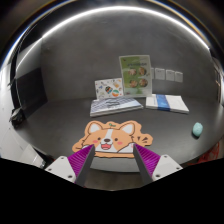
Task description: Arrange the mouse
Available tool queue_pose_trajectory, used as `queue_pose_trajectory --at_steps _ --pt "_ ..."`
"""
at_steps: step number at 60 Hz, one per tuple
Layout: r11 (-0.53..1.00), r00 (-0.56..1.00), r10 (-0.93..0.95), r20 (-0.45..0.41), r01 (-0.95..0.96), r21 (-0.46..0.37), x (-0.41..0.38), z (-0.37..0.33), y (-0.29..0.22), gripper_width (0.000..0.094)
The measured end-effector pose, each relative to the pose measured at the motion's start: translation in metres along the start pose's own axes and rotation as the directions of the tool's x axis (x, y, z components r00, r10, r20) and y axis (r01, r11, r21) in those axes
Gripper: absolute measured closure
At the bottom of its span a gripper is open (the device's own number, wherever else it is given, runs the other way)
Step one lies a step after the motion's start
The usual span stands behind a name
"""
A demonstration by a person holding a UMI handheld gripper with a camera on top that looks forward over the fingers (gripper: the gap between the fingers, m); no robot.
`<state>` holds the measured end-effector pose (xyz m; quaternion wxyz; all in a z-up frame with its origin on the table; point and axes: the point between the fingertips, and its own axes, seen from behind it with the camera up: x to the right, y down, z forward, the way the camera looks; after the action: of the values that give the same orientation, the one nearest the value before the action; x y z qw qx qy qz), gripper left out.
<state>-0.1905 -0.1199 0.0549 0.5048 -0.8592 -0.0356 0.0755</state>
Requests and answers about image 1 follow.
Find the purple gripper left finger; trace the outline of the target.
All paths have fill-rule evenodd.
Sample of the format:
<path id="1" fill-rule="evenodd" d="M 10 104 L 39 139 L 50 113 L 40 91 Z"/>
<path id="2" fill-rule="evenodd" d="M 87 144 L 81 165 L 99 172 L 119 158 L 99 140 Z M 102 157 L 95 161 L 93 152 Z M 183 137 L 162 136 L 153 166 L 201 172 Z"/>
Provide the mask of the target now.
<path id="1" fill-rule="evenodd" d="M 90 145 L 69 157 L 58 157 L 46 171 L 83 187 L 94 155 L 95 146 Z"/>

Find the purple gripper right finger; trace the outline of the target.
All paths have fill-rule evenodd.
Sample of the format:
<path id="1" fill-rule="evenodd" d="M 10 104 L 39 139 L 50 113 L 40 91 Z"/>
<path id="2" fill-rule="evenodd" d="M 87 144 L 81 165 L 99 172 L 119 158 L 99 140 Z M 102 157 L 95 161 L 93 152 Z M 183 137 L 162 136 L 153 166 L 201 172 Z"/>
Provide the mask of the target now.
<path id="1" fill-rule="evenodd" d="M 145 185 L 182 169 L 169 155 L 158 155 L 135 144 L 133 154 Z"/>

